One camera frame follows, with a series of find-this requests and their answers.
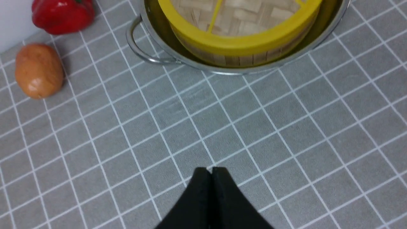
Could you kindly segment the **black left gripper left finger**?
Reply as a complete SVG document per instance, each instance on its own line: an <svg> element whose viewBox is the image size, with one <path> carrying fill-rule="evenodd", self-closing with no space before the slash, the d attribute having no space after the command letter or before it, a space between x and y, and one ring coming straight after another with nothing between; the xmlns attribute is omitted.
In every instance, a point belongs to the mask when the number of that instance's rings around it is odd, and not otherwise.
<svg viewBox="0 0 407 229"><path fill-rule="evenodd" d="M212 176L206 168L195 168L178 201L156 226L157 229L209 229Z"/></svg>

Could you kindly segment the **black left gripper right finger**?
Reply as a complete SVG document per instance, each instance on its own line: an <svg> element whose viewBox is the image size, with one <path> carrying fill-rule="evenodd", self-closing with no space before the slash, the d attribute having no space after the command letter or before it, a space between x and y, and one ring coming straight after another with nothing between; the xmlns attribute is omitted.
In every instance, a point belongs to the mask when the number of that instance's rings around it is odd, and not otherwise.
<svg viewBox="0 0 407 229"><path fill-rule="evenodd" d="M215 228L219 229L272 229L253 207L226 168L212 170L215 196L218 204Z"/></svg>

